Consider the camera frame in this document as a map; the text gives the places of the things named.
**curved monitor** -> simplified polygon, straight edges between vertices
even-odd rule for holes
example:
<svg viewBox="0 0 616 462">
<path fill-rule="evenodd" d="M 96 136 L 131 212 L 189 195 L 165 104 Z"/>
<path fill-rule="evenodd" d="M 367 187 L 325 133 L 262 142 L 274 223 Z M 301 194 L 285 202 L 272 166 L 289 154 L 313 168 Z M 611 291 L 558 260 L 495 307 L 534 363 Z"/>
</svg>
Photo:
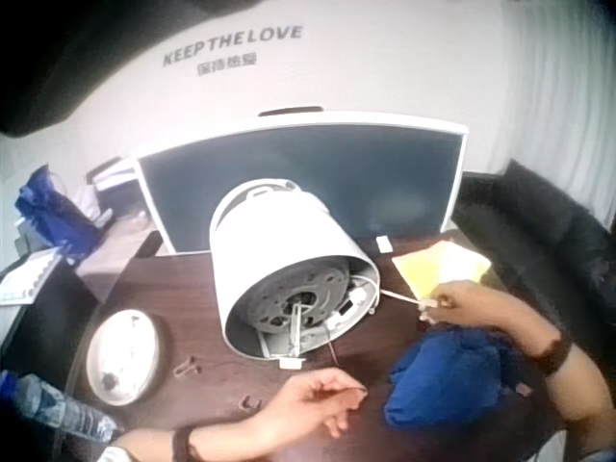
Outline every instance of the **curved monitor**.
<svg viewBox="0 0 616 462">
<path fill-rule="evenodd" d="M 410 115 L 273 115 L 193 131 L 134 157 L 169 251 L 185 253 L 209 250 L 220 200 L 260 178 L 314 193 L 353 238 L 438 234 L 455 202 L 466 137 L 464 126 Z"/>
</svg>

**black wristband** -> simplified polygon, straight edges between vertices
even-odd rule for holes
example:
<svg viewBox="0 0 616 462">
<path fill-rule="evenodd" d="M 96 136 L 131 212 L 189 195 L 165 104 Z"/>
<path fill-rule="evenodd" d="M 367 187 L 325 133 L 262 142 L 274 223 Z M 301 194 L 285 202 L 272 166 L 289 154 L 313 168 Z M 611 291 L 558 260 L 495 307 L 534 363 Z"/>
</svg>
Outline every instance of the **black wristband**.
<svg viewBox="0 0 616 462">
<path fill-rule="evenodd" d="M 189 438 L 193 430 L 193 426 L 185 426 L 173 433 L 173 462 L 198 462 L 191 455 L 191 447 L 189 445 Z"/>
<path fill-rule="evenodd" d="M 545 377 L 549 377 L 562 367 L 569 356 L 572 344 L 571 337 L 561 330 L 560 339 L 552 342 L 547 351 L 541 356 L 534 358 L 535 363 L 539 366 Z"/>
</svg>

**black leather chair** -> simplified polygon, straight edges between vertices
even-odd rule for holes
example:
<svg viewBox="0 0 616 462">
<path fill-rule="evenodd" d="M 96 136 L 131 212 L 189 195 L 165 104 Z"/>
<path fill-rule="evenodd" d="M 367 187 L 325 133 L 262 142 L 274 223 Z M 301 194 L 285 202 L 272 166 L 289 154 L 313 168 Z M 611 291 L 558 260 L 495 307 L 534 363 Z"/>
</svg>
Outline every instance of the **black leather chair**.
<svg viewBox="0 0 616 462">
<path fill-rule="evenodd" d="M 453 219 L 509 292 L 567 331 L 616 391 L 616 238 L 515 162 L 504 175 L 465 174 Z"/>
</svg>

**dark wood table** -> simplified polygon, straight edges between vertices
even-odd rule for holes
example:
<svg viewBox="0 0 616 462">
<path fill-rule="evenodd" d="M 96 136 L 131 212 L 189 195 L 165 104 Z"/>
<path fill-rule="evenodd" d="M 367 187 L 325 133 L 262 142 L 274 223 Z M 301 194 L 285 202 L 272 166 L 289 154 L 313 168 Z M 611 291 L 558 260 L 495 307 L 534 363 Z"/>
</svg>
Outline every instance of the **dark wood table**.
<svg viewBox="0 0 616 462">
<path fill-rule="evenodd" d="M 364 247 L 377 263 L 382 287 L 409 295 L 410 290 L 394 267 L 394 255 L 425 248 L 438 239 L 465 244 L 459 231 L 425 241 L 393 241 L 394 254 L 378 254 Z M 489 276 L 493 283 L 498 278 Z M 276 362 L 245 359 L 231 351 L 222 339 L 209 254 L 133 259 L 120 276 L 107 303 L 99 307 L 96 322 L 112 313 L 135 308 L 160 322 L 165 337 L 166 361 L 154 389 L 139 402 L 124 408 L 108 408 L 97 400 L 85 377 L 83 358 L 73 369 L 74 394 L 119 417 L 127 428 L 176 428 L 196 422 L 213 423 L 246 417 L 239 402 L 250 395 L 266 402 L 292 374 Z M 324 432 L 286 449 L 272 460 L 301 461 L 424 461 L 424 460 L 524 460 L 553 433 L 557 420 L 545 395 L 529 398 L 511 394 L 503 406 L 480 422 L 457 430 L 395 431 L 383 418 L 383 404 L 391 393 L 388 374 L 400 355 L 428 327 L 419 321 L 413 305 L 383 296 L 373 316 L 366 316 L 334 346 L 341 367 L 366 384 L 370 395 L 350 419 L 351 431 L 339 441 Z M 174 378 L 173 366 L 189 355 L 199 358 L 200 375 Z M 333 365 L 327 347 L 306 354 L 305 369 Z M 68 439 L 64 449 L 88 453 L 84 443 Z"/>
</svg>

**yellow paper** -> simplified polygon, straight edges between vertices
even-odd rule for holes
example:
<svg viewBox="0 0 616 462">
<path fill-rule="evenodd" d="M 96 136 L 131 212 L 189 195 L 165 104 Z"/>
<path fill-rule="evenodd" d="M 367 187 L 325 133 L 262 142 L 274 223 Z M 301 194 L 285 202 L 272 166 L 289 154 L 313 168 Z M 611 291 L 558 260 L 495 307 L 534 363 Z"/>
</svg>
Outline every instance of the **yellow paper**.
<svg viewBox="0 0 616 462">
<path fill-rule="evenodd" d="M 440 241 L 425 250 L 392 259 L 415 297 L 429 298 L 441 283 L 471 280 L 479 282 L 492 262 L 468 248 Z"/>
</svg>

